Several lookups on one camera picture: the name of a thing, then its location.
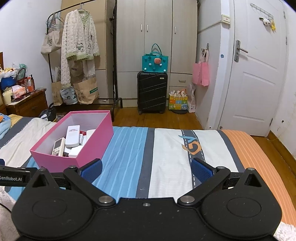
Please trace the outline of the white charger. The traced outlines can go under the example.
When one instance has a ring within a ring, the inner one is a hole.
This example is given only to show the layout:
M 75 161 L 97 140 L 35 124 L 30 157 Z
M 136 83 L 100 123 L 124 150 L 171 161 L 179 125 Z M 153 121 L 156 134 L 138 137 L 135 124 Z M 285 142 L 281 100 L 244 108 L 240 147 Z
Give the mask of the white charger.
M 70 158 L 76 158 L 79 154 L 79 152 L 82 150 L 83 146 L 79 145 L 77 147 L 72 148 L 64 148 L 63 156 L 64 157 L 70 157 Z

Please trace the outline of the white remote with screen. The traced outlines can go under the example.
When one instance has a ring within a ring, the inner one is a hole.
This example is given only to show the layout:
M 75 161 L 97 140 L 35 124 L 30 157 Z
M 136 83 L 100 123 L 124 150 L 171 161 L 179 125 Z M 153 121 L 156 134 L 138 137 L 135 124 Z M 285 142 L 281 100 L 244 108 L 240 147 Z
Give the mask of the white remote with screen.
M 65 138 L 62 137 L 56 140 L 56 142 L 54 143 L 52 155 L 62 157 L 64 154 L 64 149 L 65 149 Z

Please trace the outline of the white slim remote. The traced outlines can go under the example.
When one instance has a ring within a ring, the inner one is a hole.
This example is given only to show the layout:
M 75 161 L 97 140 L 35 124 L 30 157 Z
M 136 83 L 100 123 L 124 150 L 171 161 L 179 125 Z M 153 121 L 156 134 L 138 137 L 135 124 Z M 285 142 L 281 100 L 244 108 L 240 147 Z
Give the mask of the white slim remote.
M 65 147 L 73 148 L 80 144 L 80 126 L 72 125 L 67 127 Z

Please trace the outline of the beige remote control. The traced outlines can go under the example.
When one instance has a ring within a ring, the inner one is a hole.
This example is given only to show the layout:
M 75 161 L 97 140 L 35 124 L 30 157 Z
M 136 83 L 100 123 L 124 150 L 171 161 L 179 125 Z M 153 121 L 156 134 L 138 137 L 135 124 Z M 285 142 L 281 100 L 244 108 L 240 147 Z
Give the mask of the beige remote control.
M 95 129 L 91 129 L 91 130 L 87 130 L 86 131 L 86 135 L 84 136 L 84 135 L 82 135 L 82 134 L 80 134 L 79 135 L 79 137 L 80 137 L 80 139 L 79 139 L 79 144 L 80 145 L 85 145 L 86 144 L 86 142 L 88 141 L 88 139 L 92 136 L 92 134 L 95 132 Z

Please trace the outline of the pink cardboard box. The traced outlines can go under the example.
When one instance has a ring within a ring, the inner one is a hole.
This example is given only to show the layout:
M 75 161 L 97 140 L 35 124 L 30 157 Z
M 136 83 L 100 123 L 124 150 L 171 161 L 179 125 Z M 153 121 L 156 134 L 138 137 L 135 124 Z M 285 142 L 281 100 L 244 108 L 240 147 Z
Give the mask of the pink cardboard box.
M 95 130 L 77 157 L 51 155 L 54 142 L 66 136 L 68 126 L 79 125 L 82 131 Z M 111 114 L 108 110 L 71 111 L 58 121 L 30 149 L 37 165 L 49 172 L 63 172 L 69 166 L 82 167 L 96 158 L 101 159 L 113 136 Z

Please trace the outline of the blue duck plush blanket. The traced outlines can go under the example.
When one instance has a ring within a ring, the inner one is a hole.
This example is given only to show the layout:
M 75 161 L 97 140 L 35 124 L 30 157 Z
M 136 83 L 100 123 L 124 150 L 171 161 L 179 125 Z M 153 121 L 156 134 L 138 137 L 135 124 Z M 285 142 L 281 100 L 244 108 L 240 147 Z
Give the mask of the blue duck plush blanket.
M 11 118 L 0 113 L 0 140 L 6 135 L 11 128 Z

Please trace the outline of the wooden nightstand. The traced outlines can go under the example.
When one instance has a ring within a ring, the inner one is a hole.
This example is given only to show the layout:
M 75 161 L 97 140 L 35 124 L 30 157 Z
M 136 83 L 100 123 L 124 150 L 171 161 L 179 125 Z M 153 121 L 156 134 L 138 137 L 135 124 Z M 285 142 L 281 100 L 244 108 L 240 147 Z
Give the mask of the wooden nightstand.
M 24 99 L 6 105 L 7 113 L 25 117 L 38 117 L 42 111 L 48 108 L 46 90 L 46 88 L 37 89 Z

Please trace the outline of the white printed plastic bag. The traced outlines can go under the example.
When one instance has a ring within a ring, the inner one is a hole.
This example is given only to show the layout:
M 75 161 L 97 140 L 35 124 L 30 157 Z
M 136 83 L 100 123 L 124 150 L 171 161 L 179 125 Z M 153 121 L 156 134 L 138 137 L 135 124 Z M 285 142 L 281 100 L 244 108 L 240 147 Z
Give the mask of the white printed plastic bag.
M 63 102 L 67 105 L 77 104 L 78 99 L 74 90 L 74 87 L 70 86 L 65 89 L 60 90 L 60 95 L 63 99 Z

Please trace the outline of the tissue box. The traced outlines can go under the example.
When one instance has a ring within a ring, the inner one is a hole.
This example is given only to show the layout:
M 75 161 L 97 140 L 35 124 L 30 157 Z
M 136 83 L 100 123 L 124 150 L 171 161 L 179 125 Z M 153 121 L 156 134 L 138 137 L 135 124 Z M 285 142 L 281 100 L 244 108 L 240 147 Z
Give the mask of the tissue box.
M 26 88 L 20 85 L 14 85 L 11 87 L 11 95 L 13 99 L 19 98 L 20 96 L 26 94 Z

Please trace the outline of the small brown paper bag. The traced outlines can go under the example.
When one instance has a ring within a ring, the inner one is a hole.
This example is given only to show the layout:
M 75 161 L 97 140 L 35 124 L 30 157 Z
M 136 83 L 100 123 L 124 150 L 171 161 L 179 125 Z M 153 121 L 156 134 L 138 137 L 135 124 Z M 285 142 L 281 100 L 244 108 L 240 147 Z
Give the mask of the small brown paper bag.
M 61 82 L 53 82 L 51 83 L 52 88 L 52 96 L 53 96 L 53 104 L 55 106 L 60 106 L 63 104 L 63 99 L 60 94 L 60 90 L 62 89 Z

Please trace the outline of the pink paper bag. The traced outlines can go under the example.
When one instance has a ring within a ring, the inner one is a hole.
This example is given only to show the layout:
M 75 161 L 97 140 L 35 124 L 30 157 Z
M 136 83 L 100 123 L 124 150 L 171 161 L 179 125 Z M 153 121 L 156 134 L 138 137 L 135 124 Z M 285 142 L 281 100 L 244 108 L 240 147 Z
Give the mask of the pink paper bag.
M 210 82 L 209 65 L 208 65 L 209 51 L 202 49 L 200 60 L 193 65 L 193 80 L 195 85 L 207 87 Z

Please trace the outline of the black suitcase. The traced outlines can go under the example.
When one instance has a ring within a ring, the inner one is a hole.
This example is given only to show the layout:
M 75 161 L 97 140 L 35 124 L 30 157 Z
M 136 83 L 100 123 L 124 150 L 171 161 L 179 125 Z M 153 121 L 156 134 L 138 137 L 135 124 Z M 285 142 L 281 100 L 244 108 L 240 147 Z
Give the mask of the black suitcase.
M 137 109 L 143 113 L 164 113 L 167 101 L 167 73 L 138 72 Z

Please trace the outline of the white knit cardigan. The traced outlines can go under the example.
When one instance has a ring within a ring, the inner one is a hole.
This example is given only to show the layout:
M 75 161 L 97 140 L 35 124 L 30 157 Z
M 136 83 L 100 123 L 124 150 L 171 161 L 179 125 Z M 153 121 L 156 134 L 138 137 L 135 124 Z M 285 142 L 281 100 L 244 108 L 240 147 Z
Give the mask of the white knit cardigan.
M 66 88 L 71 85 L 70 60 L 82 61 L 84 77 L 94 77 L 94 58 L 99 55 L 92 15 L 83 9 L 67 13 L 61 42 L 61 85 Z

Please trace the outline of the white door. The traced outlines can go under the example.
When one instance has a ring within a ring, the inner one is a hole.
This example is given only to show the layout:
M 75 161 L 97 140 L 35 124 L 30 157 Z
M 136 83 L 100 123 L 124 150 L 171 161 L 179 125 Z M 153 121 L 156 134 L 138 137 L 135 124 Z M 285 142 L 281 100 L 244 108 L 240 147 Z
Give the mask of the white door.
M 284 80 L 281 1 L 234 1 L 234 55 L 219 127 L 266 136 Z

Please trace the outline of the beige wardrobe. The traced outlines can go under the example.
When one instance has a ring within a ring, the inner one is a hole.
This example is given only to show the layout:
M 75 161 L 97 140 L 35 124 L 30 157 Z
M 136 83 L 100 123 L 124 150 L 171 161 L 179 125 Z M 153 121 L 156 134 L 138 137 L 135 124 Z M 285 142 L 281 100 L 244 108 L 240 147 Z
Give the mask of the beige wardrobe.
M 196 60 L 197 2 L 117 1 L 116 10 L 116 73 L 123 105 L 137 105 L 137 74 L 154 43 L 169 57 L 167 90 L 186 88 Z

